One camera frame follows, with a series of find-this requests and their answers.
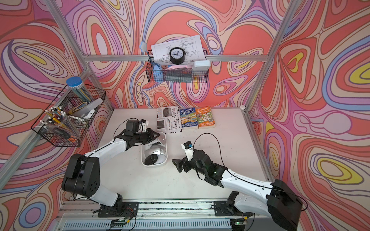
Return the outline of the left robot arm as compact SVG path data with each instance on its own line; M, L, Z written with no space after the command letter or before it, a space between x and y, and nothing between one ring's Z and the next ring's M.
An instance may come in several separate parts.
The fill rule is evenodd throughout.
M148 128L146 120L129 118L124 122L126 128L109 143L83 155L71 156L61 185L62 190L72 193L73 196L82 195L100 204L100 210L109 217L123 217L128 213L133 217L135 214L131 209L125 208L120 194L101 183L100 167L132 147L166 143L164 133Z

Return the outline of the white mouse upside-down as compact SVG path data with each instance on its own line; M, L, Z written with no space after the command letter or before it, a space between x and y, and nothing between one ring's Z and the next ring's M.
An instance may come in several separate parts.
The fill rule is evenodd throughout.
M161 145L166 146L166 134L161 133L159 137L156 138L156 141L159 142Z

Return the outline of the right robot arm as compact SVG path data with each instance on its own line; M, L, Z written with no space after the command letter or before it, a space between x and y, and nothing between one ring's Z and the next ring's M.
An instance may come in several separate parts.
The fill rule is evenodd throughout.
M287 231L296 231L303 202L283 181L262 182L242 176L225 166L214 163L202 150L193 151L192 158L173 159L178 172L195 170L204 175L204 181L212 186L228 188L253 198L251 201L234 201L234 207L242 212L258 213L270 217Z

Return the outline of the small black mouse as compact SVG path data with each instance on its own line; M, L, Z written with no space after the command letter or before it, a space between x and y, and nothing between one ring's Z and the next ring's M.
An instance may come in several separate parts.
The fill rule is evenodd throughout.
M158 161L158 155L157 154L151 154L151 155L149 155L148 157L145 158L144 165L151 166L151 165L156 164L157 161Z

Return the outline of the silver mouse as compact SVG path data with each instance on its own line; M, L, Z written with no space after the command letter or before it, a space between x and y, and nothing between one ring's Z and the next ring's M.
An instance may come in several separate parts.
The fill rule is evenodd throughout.
M151 154L157 154L158 156L163 155L165 153L165 149L163 149L163 146L160 145L153 145L148 149L149 155Z

